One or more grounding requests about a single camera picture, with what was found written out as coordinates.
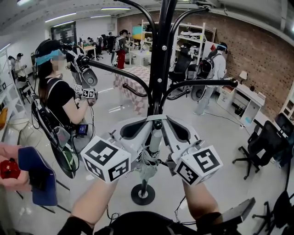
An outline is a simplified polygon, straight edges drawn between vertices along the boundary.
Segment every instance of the concrete floor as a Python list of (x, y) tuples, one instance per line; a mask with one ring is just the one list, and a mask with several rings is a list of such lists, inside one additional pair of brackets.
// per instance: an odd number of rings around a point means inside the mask
[[(110, 56), (103, 54), (104, 59), (100, 62), (110, 64)], [(133, 111), (132, 104), (127, 100), (121, 100), (119, 90), (112, 89), (114, 74), (101, 69), (93, 68), (98, 77), (96, 89), (103, 91), (99, 94), (98, 102), (93, 106), (95, 116), (96, 135), (101, 135), (115, 123), (132, 117), (137, 117)], [(70, 85), (74, 80), (69, 70), (63, 71), (64, 80)], [(207, 145), (213, 145), (224, 166), (209, 180), (205, 182), (211, 194), (219, 203), (220, 211), (224, 212), (248, 198), (255, 197), (256, 204), (245, 222), (239, 225), (239, 231), (243, 235), (253, 234), (259, 227), (261, 219), (252, 219), (253, 213), (264, 213), (264, 202), (269, 201), (271, 208), (276, 199), (281, 194), (285, 186), (286, 173), (275, 164), (269, 163), (257, 174), (254, 169), (247, 180), (243, 177), (246, 174), (247, 164), (237, 162), (232, 164), (232, 160), (242, 157), (237, 150), (239, 146), (247, 146), (249, 134), (246, 129), (241, 129), (239, 125), (220, 117), (209, 114), (203, 116), (193, 115), (197, 103), (190, 97), (182, 97), (175, 101), (166, 101), (164, 113), (181, 118), (192, 125), (200, 137), (206, 140)], [(219, 107), (214, 97), (211, 98), (210, 106), (206, 112), (226, 117), (234, 122), (236, 119), (227, 111)], [(90, 121), (90, 110), (86, 119)], [(67, 209), (71, 209), (77, 198), (87, 190), (94, 180), (90, 173), (81, 165), (74, 179), (69, 179), (61, 171), (53, 156), (49, 141), (46, 136), (39, 131), (34, 131), (26, 141), (26, 145), (36, 146), (46, 161), (55, 170), (57, 179), (70, 188), (70, 192), (57, 186), (59, 204)], [(164, 160), (169, 151), (161, 145), (161, 159)], [(156, 175), (150, 179), (149, 184), (155, 189), (155, 200), (147, 206), (138, 206), (131, 200), (131, 189), (141, 182), (138, 173), (130, 173), (127, 178), (122, 178), (109, 203), (110, 213), (126, 213), (131, 211), (153, 211), (160, 213), (170, 219), (175, 220), (174, 210), (184, 196), (181, 179), (177, 176), (171, 177), (169, 170), (164, 166), (159, 166)], [(54, 208), (56, 214), (52, 214), (34, 204), (32, 204), (31, 193), (23, 193), (24, 200), (15, 193), (8, 192), (7, 200), (12, 220), (16, 229), (30, 232), (34, 235), (54, 235), (57, 234), (64, 225), (69, 214), (65, 211)], [(178, 217), (182, 222), (191, 221), (187, 206), (179, 209)], [(109, 224), (109, 219), (104, 213), (102, 219), (96, 225), (100, 229)], [(273, 235), (281, 234), (281, 230), (274, 230)]]

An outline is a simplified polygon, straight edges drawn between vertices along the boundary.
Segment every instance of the round stand base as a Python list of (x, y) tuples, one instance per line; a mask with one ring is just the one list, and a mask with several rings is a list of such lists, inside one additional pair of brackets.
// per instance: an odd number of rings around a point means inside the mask
[(130, 193), (130, 196), (133, 200), (134, 203), (140, 206), (145, 206), (153, 202), (155, 198), (155, 191), (153, 187), (150, 185), (147, 186), (147, 190), (144, 196), (141, 196), (141, 189), (142, 189), (142, 184), (136, 185), (133, 189), (132, 192)]

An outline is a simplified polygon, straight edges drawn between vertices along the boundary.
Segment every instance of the desk lamp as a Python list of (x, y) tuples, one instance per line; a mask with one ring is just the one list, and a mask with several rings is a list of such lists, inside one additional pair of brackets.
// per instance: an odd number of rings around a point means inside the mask
[(240, 84), (243, 84), (243, 80), (247, 80), (247, 72), (242, 71), (239, 75), (239, 77), (241, 78), (241, 82)]

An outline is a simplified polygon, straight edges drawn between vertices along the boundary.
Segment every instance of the ceiling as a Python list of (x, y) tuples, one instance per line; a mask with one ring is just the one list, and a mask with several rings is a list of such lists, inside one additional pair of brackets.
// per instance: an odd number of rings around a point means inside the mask
[[(161, 0), (134, 0), (147, 9), (159, 9)], [(288, 0), (178, 0), (177, 9), (195, 8), (197, 5), (209, 5), (215, 9), (214, 13), (236, 13), (253, 20), (262, 22), (280, 33), (285, 33), (294, 39), (294, 9)], [(76, 12), (76, 15), (48, 22), (52, 26), (63, 22), (88, 18), (91, 16), (111, 14), (120, 16), (125, 13), (135, 13), (131, 7), (129, 11), (101, 11), (102, 7), (127, 7), (129, 5), (113, 0), (31, 0), (22, 6), (17, 0), (0, 0), (0, 47), (9, 35), (36, 24), (45, 24), (46, 20)]]

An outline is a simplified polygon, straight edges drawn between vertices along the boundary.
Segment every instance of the white wall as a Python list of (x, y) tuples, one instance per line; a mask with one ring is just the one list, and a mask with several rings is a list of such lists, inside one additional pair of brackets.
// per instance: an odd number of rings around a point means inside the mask
[(101, 17), (101, 18), (90, 18), (86, 20), (79, 20), (76, 22), (77, 29), (77, 40), (81, 37), (87, 39), (91, 37), (96, 41), (97, 37), (101, 34), (108, 35), (107, 24), (114, 23), (115, 27), (112, 31), (113, 35), (117, 34), (117, 18), (113, 17)]
[(39, 44), (48, 39), (48, 29), (45, 29), (44, 24), (36, 25), (29, 28), (27, 31), (20, 34), (17, 40), (11, 42), (11, 45), (7, 48), (9, 56), (17, 57), (18, 53), (23, 53), (22, 64), (26, 64), (26, 73), (31, 73), (32, 60), (31, 53), (35, 52)]

